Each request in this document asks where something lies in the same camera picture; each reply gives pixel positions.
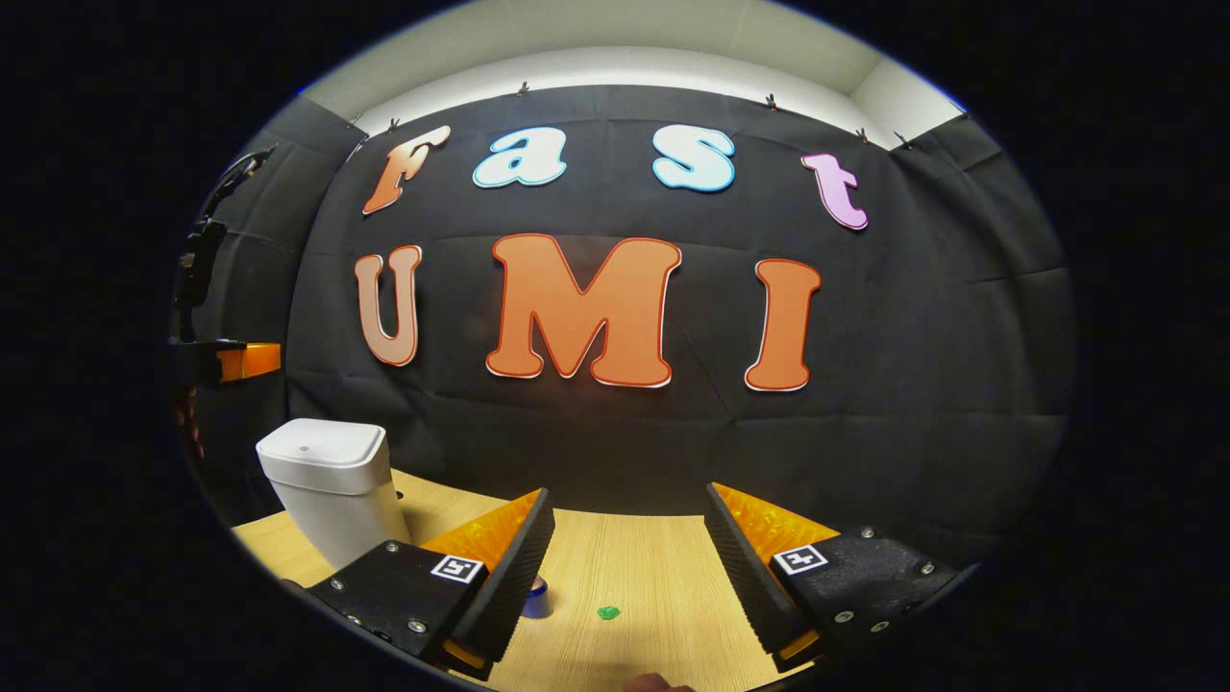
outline human hand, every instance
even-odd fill
[[[624,683],[624,692],[696,692],[686,685],[672,687],[656,672],[642,672]]]

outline orange letter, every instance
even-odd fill
[[[765,328],[760,358],[743,382],[756,392],[793,392],[811,375],[803,365],[807,307],[820,286],[820,274],[790,259],[761,259],[756,275],[765,284]]]
[[[594,380],[622,387],[670,382],[670,366],[662,360],[662,315],[667,278],[683,261],[679,247],[648,237],[621,240],[584,291],[550,235],[509,235],[491,253],[504,264],[499,344],[487,356],[493,375],[530,379],[542,372],[530,342],[538,321],[562,377],[577,374],[606,324],[603,355],[589,369]]]
[[[380,175],[376,191],[371,193],[371,198],[363,205],[364,215],[379,211],[396,202],[401,197],[401,178],[410,179],[415,177],[418,168],[423,166],[423,159],[427,157],[427,145],[434,144],[439,146],[444,144],[450,132],[449,125],[440,125],[427,134],[394,146],[389,151],[389,162],[385,165],[385,172]]]
[[[359,257],[354,262],[354,277],[359,279],[359,321],[363,338],[371,354],[390,366],[403,366],[415,359],[418,349],[418,317],[415,313],[415,267],[423,257],[417,245],[397,247],[389,253],[389,265],[394,272],[394,290],[397,306],[397,336],[389,336],[380,326],[379,285],[376,277],[384,268],[380,254]]]

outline white ceiling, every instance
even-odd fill
[[[723,55],[847,96],[882,58],[814,17],[765,0],[476,0],[391,36],[304,95],[352,119],[470,68],[590,45]]]

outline black border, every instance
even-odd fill
[[[33,414],[11,460],[47,472],[7,489],[28,542],[10,543],[16,680],[432,688],[288,599],[223,530],[175,458],[154,364],[177,242],[218,171],[298,88],[440,7],[15,11],[12,88],[33,100],[10,106],[25,118],[12,167],[48,194],[7,252],[11,313],[32,324],[10,339],[10,370],[31,376],[11,391]],[[1202,107],[1215,85],[1196,81],[1226,64],[1200,32],[1225,6],[818,11],[957,95],[1014,156],[1065,245],[1084,329],[1073,431],[1010,557],[929,613],[927,637],[825,688],[1214,688],[1207,651],[1225,635],[1205,618],[1224,592],[1199,554],[1216,543],[1200,438],[1216,408],[1186,396],[1225,382],[1200,361],[1225,316],[1200,267],[1228,256],[1213,204],[1230,194],[1199,168],[1220,135]]]

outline blue object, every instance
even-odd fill
[[[539,576],[534,580],[534,589],[525,599],[525,607],[522,608],[522,617],[541,619],[551,615],[551,605],[546,600],[546,580]]]

